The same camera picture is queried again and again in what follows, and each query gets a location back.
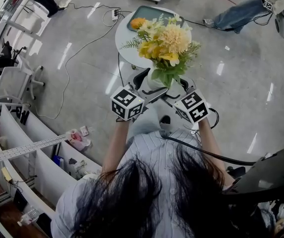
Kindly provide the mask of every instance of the orange object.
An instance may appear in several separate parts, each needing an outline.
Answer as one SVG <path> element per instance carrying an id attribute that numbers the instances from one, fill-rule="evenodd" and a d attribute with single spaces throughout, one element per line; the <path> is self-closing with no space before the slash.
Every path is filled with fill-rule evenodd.
<path id="1" fill-rule="evenodd" d="M 135 18 L 130 22 L 130 25 L 134 29 L 139 29 L 143 23 L 145 22 L 145 18 Z"/>

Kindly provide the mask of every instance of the bouquet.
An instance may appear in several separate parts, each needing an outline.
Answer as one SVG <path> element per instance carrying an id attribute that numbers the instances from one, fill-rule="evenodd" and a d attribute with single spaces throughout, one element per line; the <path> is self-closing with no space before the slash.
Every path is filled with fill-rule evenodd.
<path id="1" fill-rule="evenodd" d="M 163 14 L 158 20 L 133 19 L 131 26 L 137 29 L 138 35 L 122 48 L 136 48 L 140 57 L 152 60 L 155 70 L 151 78 L 160 79 L 165 87 L 170 88 L 173 79 L 180 84 L 179 76 L 185 74 L 190 61 L 197 57 L 201 45 L 188 37 L 190 28 L 183 29 L 176 24 L 182 21 L 179 15 L 166 19 L 166 26 Z"/>

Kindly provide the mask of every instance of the gray tray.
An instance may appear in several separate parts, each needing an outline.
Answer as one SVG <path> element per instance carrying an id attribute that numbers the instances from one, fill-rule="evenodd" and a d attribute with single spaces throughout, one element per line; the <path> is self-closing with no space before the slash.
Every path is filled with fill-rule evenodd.
<path id="1" fill-rule="evenodd" d="M 133 29 L 131 27 L 131 21 L 135 18 L 145 18 L 147 20 L 153 20 L 154 18 L 159 18 L 161 16 L 161 14 L 163 13 L 163 19 L 164 19 L 164 25 L 166 26 L 167 23 L 168 23 L 168 20 L 165 19 L 165 18 L 168 18 L 168 17 L 174 17 L 174 14 L 171 13 L 171 12 L 167 12 L 167 11 L 164 11 L 164 10 L 160 10 L 160 9 L 156 9 L 156 8 L 152 8 L 152 7 L 149 7 L 149 6 L 140 6 L 136 12 L 134 13 L 134 15 L 132 16 L 132 18 L 130 19 L 130 21 L 128 22 L 127 24 L 127 28 L 131 31 L 137 31 L 136 29 Z M 184 24 L 184 18 L 183 17 L 180 17 L 182 19 L 182 21 L 179 21 L 177 22 L 176 24 L 177 25 L 180 25 L 181 27 L 183 26 Z"/>

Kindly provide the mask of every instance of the small round table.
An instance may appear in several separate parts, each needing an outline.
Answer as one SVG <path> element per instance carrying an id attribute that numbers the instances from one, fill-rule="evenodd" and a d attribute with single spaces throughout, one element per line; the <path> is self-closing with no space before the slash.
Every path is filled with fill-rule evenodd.
<path id="1" fill-rule="evenodd" d="M 165 9 L 165 8 L 160 8 L 160 7 L 154 7 L 156 9 L 160 9 L 160 10 L 165 10 L 167 12 L 171 12 L 174 13 L 171 10 Z M 127 24 L 129 23 L 129 21 L 131 20 L 132 16 L 134 15 L 134 12 L 131 12 L 128 16 L 126 16 L 118 25 L 117 31 L 116 31 L 116 46 L 118 49 L 118 52 L 120 53 L 120 55 L 130 64 L 135 65 L 136 67 L 140 67 L 140 68 L 150 68 L 152 67 L 152 61 L 146 58 L 141 58 L 139 56 L 139 53 L 137 51 L 137 49 L 135 48 L 129 48 L 129 49 L 121 49 L 126 43 L 127 41 L 132 40 L 135 36 L 137 36 L 137 33 L 134 31 L 131 31 L 127 28 Z M 184 22 L 183 28 L 188 27 L 188 24 L 186 23 L 186 21 Z M 188 35 L 190 37 L 190 39 L 192 39 L 192 33 L 189 30 L 188 31 Z"/>

